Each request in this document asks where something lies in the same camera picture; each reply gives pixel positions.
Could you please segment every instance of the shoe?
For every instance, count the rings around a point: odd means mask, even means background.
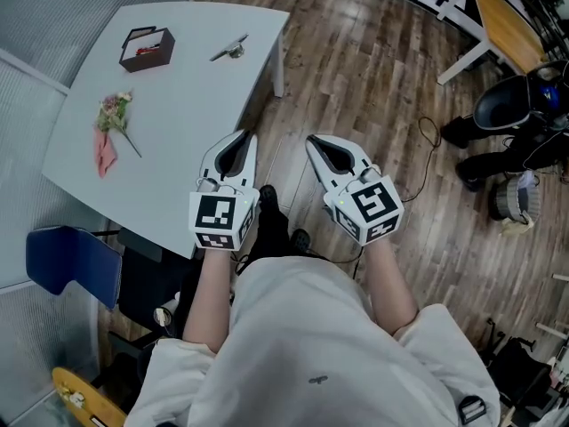
[[[465,149],[469,146],[469,141],[461,136],[461,123],[463,121],[462,117],[456,117],[441,128],[441,138],[459,149]]]
[[[454,168],[454,171],[456,172],[456,175],[459,176],[459,179],[461,179],[462,183],[468,191],[476,193],[477,191],[480,191],[486,184],[485,179],[469,179],[462,171],[462,162],[457,164],[457,166]]]
[[[303,229],[297,229],[291,235],[291,246],[294,252],[306,253],[310,249],[310,236]]]
[[[260,209],[261,211],[278,210],[278,197],[276,195],[275,187],[272,185],[265,185],[260,188]]]

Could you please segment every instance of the wooden table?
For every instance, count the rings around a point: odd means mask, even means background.
[[[442,20],[459,0],[449,0],[437,16]],[[487,51],[509,61],[517,73],[528,73],[546,60],[541,40],[530,25],[504,0],[476,0],[485,36],[438,77],[441,85]]]
[[[240,4],[169,2],[120,8],[85,59],[52,132],[43,174],[70,195],[136,234],[187,258],[189,192],[204,153],[235,131],[270,61],[284,91],[282,30],[287,12]],[[168,28],[170,64],[127,72],[118,61],[132,28]],[[210,61],[240,36],[244,54]],[[100,101],[132,90],[128,132],[140,151],[110,134],[117,161],[101,179],[93,156]]]

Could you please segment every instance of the wall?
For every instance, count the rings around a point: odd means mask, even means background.
[[[53,367],[96,367],[85,290],[10,288],[28,280],[26,235],[53,224],[99,230],[105,219],[42,176],[65,94],[8,64],[6,53],[69,87],[117,8],[158,1],[176,0],[0,0],[0,418],[19,427],[74,425],[57,399],[38,401],[52,390]]]
[[[70,86],[118,8],[170,1],[0,0],[0,48]]]

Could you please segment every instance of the table leg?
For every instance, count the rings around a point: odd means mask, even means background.
[[[285,64],[283,55],[283,33],[278,35],[273,50],[270,53],[270,67],[273,75],[275,96],[282,98],[285,94]]]
[[[441,85],[444,85],[447,81],[463,71],[470,63],[488,51],[488,49],[490,49],[488,42],[485,40],[481,41],[468,52],[466,52],[460,59],[458,59],[447,71],[439,76],[437,82]]]
[[[437,19],[443,20],[445,16],[449,13],[449,11],[451,11],[452,8],[454,8],[454,6],[458,1],[459,0],[448,0],[448,2],[444,2],[443,4],[441,4],[441,9],[438,12]]]

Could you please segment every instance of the white shirt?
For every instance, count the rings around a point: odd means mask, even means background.
[[[477,395],[498,425],[498,391],[443,305],[398,340],[372,320],[359,286],[330,262],[254,262],[236,283],[229,335],[205,345],[160,340],[126,427],[457,426]]]

